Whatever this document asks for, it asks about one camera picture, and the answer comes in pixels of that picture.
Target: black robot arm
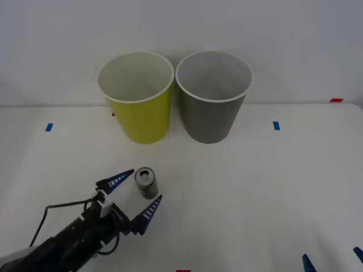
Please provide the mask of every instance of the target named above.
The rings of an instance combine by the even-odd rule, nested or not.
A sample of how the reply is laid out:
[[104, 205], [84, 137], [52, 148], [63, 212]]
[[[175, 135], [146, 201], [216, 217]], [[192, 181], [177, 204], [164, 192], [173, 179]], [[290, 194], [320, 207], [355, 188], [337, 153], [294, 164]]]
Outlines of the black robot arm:
[[[133, 170], [119, 174], [118, 176], [123, 177], [123, 179], [120, 179], [120, 182], [114, 187], [118, 186], [131, 173]], [[91, 206], [85, 209], [79, 218], [25, 257], [4, 264], [0, 268], [0, 272], [78, 271], [93, 256], [111, 254], [119, 243], [120, 233], [128, 235], [133, 232], [143, 235], [156, 212], [162, 195], [130, 221], [107, 198], [107, 195], [114, 190], [114, 188], [106, 188], [106, 184], [111, 185], [108, 180], [97, 182], [97, 195], [92, 199]], [[110, 252], [101, 252], [101, 248], [114, 238], [116, 238], [116, 244], [113, 249]]]

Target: white background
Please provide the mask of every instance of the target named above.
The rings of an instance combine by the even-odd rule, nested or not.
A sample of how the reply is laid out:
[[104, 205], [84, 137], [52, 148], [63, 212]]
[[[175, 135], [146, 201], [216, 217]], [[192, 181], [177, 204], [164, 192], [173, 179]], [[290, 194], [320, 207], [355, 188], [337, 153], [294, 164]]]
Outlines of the white background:
[[227, 49], [255, 70], [247, 103], [363, 99], [359, 0], [2, 0], [0, 105], [103, 105], [105, 60], [153, 50], [173, 64]]

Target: white tabletop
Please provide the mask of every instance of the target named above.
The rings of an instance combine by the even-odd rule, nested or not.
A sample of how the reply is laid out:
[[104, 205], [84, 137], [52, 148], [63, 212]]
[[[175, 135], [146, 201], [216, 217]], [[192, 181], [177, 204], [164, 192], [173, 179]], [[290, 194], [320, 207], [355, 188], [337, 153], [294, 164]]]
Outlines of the white tabletop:
[[[176, 108], [161, 141], [130, 141], [107, 107], [0, 108], [0, 256], [29, 245], [46, 205], [151, 167], [161, 205], [144, 236], [82, 271], [363, 271], [363, 111], [352, 104], [243, 105], [229, 136], [202, 144]], [[281, 130], [275, 130], [278, 121]], [[54, 123], [50, 132], [45, 129]], [[130, 178], [112, 198], [146, 207]], [[51, 210], [36, 244], [82, 207]]]

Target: gray paper cup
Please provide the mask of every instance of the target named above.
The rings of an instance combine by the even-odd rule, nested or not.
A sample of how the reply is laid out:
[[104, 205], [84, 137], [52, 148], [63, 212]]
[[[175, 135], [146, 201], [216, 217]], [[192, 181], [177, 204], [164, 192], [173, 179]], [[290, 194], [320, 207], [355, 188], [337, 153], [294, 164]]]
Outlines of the gray paper cup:
[[188, 134], [201, 143], [226, 138], [253, 78], [251, 66], [231, 53], [203, 51], [183, 58], [176, 81]]

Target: yellow paper cup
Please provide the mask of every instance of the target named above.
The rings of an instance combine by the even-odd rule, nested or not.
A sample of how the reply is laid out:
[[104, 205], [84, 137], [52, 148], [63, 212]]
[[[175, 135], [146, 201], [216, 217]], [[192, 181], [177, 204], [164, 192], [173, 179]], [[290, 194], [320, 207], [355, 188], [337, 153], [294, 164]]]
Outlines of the yellow paper cup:
[[138, 143], [154, 143], [169, 128], [174, 68], [164, 56], [132, 52], [109, 61], [98, 86], [126, 135]]

